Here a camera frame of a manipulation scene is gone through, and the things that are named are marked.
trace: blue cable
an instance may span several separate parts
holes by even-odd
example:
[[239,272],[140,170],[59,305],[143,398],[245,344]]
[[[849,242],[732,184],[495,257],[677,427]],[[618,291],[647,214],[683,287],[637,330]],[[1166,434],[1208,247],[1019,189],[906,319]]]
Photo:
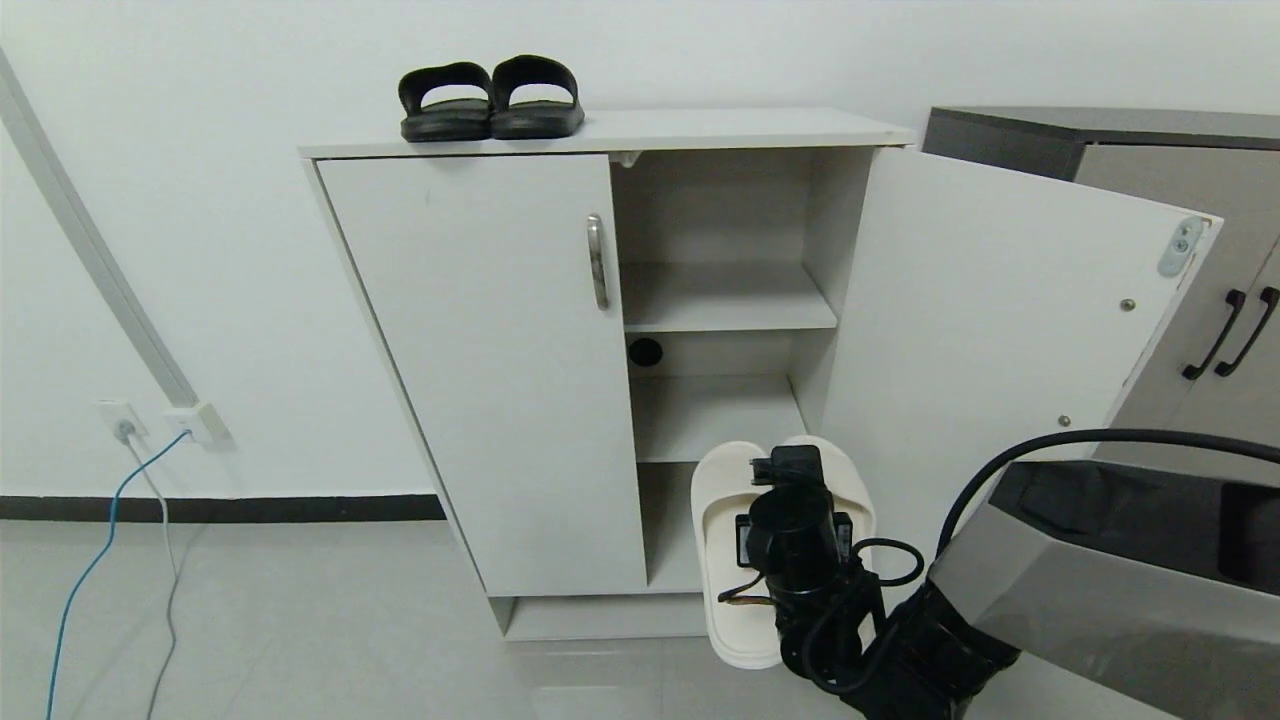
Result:
[[88,568],[84,568],[84,573],[81,575],[81,579],[76,580],[76,585],[72,588],[72,594],[67,596],[67,607],[63,607],[63,621],[58,624],[58,644],[54,646],[54,670],[49,674],[49,705],[45,707],[45,720],[54,720],[54,689],[58,687],[58,661],[63,657],[63,635],[67,633],[67,619],[70,618],[72,614],[72,601],[76,600],[76,593],[78,593],[79,587],[84,584],[84,579],[88,578],[88,574],[97,566],[97,561],[106,555],[108,550],[111,550],[111,543],[115,542],[115,511],[120,505],[120,493],[124,492],[125,486],[128,486],[133,478],[141,475],[142,471],[146,470],[152,462],[164,457],[165,452],[173,450],[173,446],[178,445],[182,438],[189,434],[191,430],[182,430],[182,433],[169,441],[169,445],[164,446],[160,452],[156,452],[146,462],[138,465],[137,470],[129,473],[129,477],[124,478],[120,487],[115,488],[115,495],[111,496],[111,510],[108,512],[106,544],[104,544],[102,550],[97,552],[97,557],[88,564]]

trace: slipper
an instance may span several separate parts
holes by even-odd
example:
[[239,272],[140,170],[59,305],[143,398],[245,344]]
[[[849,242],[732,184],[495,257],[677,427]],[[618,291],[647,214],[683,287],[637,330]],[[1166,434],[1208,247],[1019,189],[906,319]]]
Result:
[[[556,85],[573,97],[530,100],[511,104],[511,94],[525,85]],[[490,126],[500,140],[568,137],[582,127],[586,115],[577,100],[577,81],[568,68],[549,58],[517,55],[493,69],[494,106]]]
[[[461,97],[422,105],[426,94],[436,87],[467,85],[484,90],[484,97]],[[401,137],[410,142],[443,142],[485,140],[489,137],[489,114],[493,110],[493,83],[489,73],[475,63],[453,63],[436,68],[420,68],[406,73],[399,82]]]
[[[813,436],[797,436],[781,445],[818,447],[836,511],[847,512],[852,521],[852,542],[876,533],[876,510],[867,495],[867,486],[847,455],[831,442]],[[771,489],[768,486],[751,484],[751,460],[768,455],[749,442],[728,442],[712,448],[698,464],[690,480],[690,510],[701,569],[707,634],[722,661],[744,670],[763,670],[782,662],[773,607],[717,601],[721,592],[750,583],[756,575],[755,570],[737,565],[735,518],[746,514],[751,501]],[[863,565],[872,569],[869,556],[863,557]],[[874,637],[870,619],[859,630],[865,647]]]

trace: wall outlet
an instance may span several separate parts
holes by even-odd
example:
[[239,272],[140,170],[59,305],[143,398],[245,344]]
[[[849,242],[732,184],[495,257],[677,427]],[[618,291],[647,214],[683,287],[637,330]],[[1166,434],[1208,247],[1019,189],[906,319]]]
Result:
[[93,402],[93,406],[97,407],[99,415],[102,416],[102,420],[106,423],[106,428],[113,436],[115,434],[116,425],[119,425],[122,420],[133,424],[133,434],[138,437],[145,437],[147,434],[147,428],[142,424],[142,420],[138,420],[137,413],[133,411],[133,406],[129,405],[128,401],[99,400]]
[[191,430],[191,439],[201,445],[215,445],[230,437],[214,406],[205,401],[192,407],[165,410],[164,419],[175,433]]

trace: grey floor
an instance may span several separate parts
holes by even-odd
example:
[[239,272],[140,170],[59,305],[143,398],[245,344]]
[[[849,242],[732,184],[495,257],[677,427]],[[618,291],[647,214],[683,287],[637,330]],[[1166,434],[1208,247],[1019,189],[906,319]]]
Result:
[[[44,717],[63,602],[105,532],[0,523],[5,720]],[[858,716],[785,669],[724,666],[705,638],[504,643],[444,523],[178,525],[174,542],[178,651],[156,720]],[[143,716],[168,579],[159,525],[122,525],[77,598],[55,717]],[[1083,682],[1018,692],[1037,662],[969,716],[1164,717]]]

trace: white wall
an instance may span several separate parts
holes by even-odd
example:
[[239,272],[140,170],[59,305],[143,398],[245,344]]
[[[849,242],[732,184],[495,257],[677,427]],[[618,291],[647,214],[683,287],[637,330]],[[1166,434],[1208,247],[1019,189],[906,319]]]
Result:
[[[1254,3],[36,3],[0,41],[70,177],[238,450],[179,496],[425,492],[297,145],[394,137],[401,73],[549,54],[593,108],[829,104],[923,131],[933,104],[1280,113],[1280,8]],[[165,402],[5,147],[8,495],[109,495],[88,402]]]

